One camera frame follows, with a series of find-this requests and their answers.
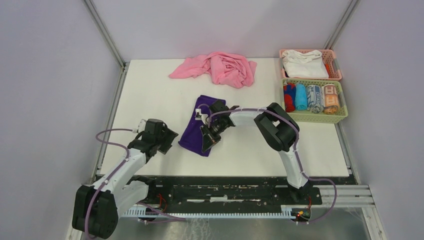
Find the purple cloth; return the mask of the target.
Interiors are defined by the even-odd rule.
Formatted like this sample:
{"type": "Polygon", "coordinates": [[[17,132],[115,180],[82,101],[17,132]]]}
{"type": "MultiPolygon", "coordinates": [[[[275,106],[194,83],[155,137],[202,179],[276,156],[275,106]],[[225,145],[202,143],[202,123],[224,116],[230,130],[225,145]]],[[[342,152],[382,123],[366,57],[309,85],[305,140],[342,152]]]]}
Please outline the purple cloth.
{"type": "Polygon", "coordinates": [[[202,144],[203,144],[203,139],[202,139],[202,132],[200,127],[203,125],[203,122],[201,120],[195,120],[195,115],[196,115],[196,107],[198,107],[199,105],[203,105],[200,107],[201,112],[204,113],[209,113],[209,107],[211,106],[214,102],[216,101],[223,101],[223,103],[226,103],[226,100],[224,99],[220,99],[220,98],[215,98],[215,97],[211,97],[211,96],[207,96],[207,95],[200,95],[194,105],[194,109],[192,111],[191,114],[191,118],[187,124],[186,129],[184,130],[178,144],[183,147],[184,149],[191,151],[195,154],[198,154],[202,157],[208,157],[211,150],[207,150],[206,152],[202,152],[202,144]]]}

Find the red blue patterned towel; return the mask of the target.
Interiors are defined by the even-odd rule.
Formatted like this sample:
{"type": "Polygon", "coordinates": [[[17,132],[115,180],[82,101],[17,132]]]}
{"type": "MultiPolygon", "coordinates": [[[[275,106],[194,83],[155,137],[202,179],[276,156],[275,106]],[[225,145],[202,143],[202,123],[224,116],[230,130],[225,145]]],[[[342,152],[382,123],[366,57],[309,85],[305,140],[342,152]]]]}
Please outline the red blue patterned towel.
{"type": "Polygon", "coordinates": [[[283,86],[283,98],[285,111],[287,113],[295,111],[296,86],[293,83],[287,83],[283,86]]]}

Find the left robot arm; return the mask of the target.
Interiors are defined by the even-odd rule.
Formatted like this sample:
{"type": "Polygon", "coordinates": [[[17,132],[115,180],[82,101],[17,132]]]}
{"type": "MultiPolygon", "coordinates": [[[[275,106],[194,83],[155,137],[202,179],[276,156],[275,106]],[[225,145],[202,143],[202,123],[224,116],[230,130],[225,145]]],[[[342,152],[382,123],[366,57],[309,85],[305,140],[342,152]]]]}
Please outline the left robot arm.
{"type": "Polygon", "coordinates": [[[157,198],[155,187],[143,180],[134,180],[133,176],[157,153],[165,155],[178,133],[154,118],[142,121],[139,128],[131,132],[136,136],[127,145],[111,143],[124,149],[115,167],[76,191],[71,225],[88,240],[109,238],[127,210],[140,201],[150,204],[157,198]]]}

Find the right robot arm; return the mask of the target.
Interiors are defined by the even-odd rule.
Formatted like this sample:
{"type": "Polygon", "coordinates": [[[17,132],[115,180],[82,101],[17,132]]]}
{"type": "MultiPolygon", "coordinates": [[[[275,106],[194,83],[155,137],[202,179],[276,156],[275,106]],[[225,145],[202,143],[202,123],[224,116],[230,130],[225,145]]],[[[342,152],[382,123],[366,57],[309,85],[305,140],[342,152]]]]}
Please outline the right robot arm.
{"type": "Polygon", "coordinates": [[[302,204],[309,198],[308,188],[311,181],[306,176],[297,143],[300,138],[298,124],[278,104],[271,103],[262,108],[241,108],[234,105],[227,107],[217,100],[208,107],[209,114],[202,113],[202,104],[194,110],[194,118],[202,121],[201,151],[210,150],[221,140],[221,133],[230,127],[252,126],[258,128],[265,142],[278,152],[287,174],[289,199],[295,204],[302,204]]]}

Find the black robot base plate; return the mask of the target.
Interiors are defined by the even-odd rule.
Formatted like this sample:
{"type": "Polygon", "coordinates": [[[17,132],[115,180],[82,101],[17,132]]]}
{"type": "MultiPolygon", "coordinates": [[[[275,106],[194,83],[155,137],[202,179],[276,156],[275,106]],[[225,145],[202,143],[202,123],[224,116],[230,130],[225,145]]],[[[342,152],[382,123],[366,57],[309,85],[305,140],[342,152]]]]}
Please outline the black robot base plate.
{"type": "Polygon", "coordinates": [[[148,185],[143,203],[167,214],[261,214],[322,205],[319,188],[289,186],[286,177],[139,176],[148,185]]]}

